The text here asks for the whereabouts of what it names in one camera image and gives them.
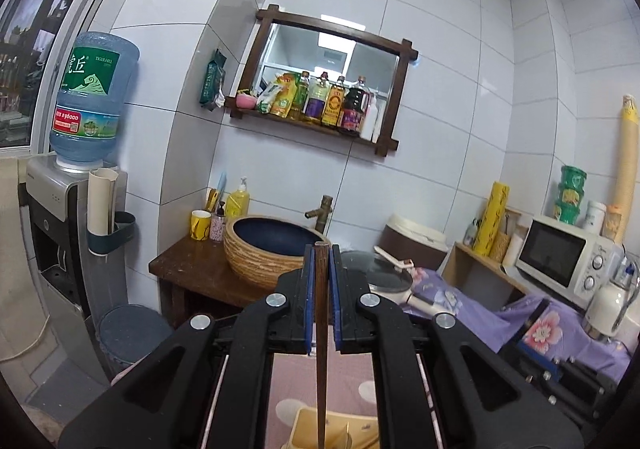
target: yellow soap bottle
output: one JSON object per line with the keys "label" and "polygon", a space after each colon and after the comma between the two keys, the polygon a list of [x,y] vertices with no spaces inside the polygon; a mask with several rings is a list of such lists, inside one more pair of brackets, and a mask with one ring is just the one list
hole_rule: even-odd
{"label": "yellow soap bottle", "polygon": [[246,190],[246,176],[240,178],[238,190],[229,194],[226,199],[225,216],[227,218],[237,218],[246,216],[249,210],[249,193]]}

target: white tiled wall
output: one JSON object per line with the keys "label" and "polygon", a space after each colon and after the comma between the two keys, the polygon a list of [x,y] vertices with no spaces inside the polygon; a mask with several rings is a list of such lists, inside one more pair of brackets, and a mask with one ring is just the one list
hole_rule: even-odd
{"label": "white tiled wall", "polygon": [[[588,174],[584,199],[611,203],[618,168],[622,96],[640,96],[640,42],[634,24],[640,11],[634,0],[562,2],[575,55],[575,164]],[[639,195],[636,183],[625,237],[626,249],[634,253],[640,252]],[[586,205],[581,207],[584,214]]]}
{"label": "white tiled wall", "polygon": [[556,171],[574,162],[574,52],[561,0],[511,3],[514,105],[501,180],[511,188],[511,207],[549,213]]}
{"label": "white tiled wall", "polygon": [[400,145],[379,158],[347,141],[225,115],[209,184],[226,171],[227,191],[233,191],[247,176],[250,212],[302,222],[304,211],[329,194],[335,211],[328,235],[352,247],[370,249],[393,212],[446,231],[450,243],[462,239],[500,178],[507,149],[511,1],[264,0],[269,3],[413,42],[420,58],[409,68],[402,94],[394,130]]}
{"label": "white tiled wall", "polygon": [[91,29],[140,49],[127,93],[116,161],[129,173],[127,210],[136,239],[127,246],[129,301],[159,308],[148,263],[188,233],[202,207],[223,113],[199,105],[207,63],[227,57],[228,94],[264,0],[103,0]]}

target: woven basin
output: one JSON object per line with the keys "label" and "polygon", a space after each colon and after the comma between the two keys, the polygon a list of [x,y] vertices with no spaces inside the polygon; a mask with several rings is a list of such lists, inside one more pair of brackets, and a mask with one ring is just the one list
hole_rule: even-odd
{"label": "woven basin", "polygon": [[327,241],[320,233],[268,216],[244,216],[225,225],[225,254],[240,277],[275,288],[281,274],[301,269],[306,245]]}

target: water bottle label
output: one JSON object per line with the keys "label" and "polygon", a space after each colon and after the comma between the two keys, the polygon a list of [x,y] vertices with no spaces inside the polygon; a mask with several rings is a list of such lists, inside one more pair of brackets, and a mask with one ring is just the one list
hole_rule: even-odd
{"label": "water bottle label", "polygon": [[69,136],[113,138],[118,129],[118,115],[56,106],[53,129]]}
{"label": "water bottle label", "polygon": [[119,53],[78,46],[71,51],[60,89],[76,93],[107,95]]}

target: blue water jug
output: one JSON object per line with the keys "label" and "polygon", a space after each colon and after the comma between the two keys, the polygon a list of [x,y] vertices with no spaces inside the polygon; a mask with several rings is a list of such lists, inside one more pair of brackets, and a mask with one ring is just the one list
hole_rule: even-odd
{"label": "blue water jug", "polygon": [[100,166],[116,146],[118,119],[140,50],[117,35],[85,32],[60,84],[49,143],[60,165]]}

